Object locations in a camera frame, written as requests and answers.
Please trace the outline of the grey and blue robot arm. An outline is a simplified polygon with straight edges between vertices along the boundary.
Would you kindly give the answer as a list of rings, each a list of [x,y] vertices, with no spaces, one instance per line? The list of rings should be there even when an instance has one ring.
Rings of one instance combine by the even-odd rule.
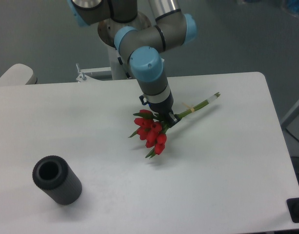
[[[101,39],[117,51],[128,73],[138,81],[142,104],[148,105],[169,127],[177,124],[181,117],[172,110],[173,96],[160,54],[196,38],[193,17],[182,12],[177,0],[151,0],[156,23],[148,26],[136,0],[67,3],[80,26],[98,23],[99,29],[106,33]]]

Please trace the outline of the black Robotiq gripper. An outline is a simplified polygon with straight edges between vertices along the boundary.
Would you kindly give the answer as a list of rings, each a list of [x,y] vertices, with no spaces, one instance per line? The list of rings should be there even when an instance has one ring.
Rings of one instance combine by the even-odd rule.
[[[165,119],[168,127],[173,127],[180,122],[181,118],[177,114],[174,114],[172,110],[172,106],[174,103],[172,93],[170,93],[169,96],[162,102],[148,102],[151,110],[161,115]]]

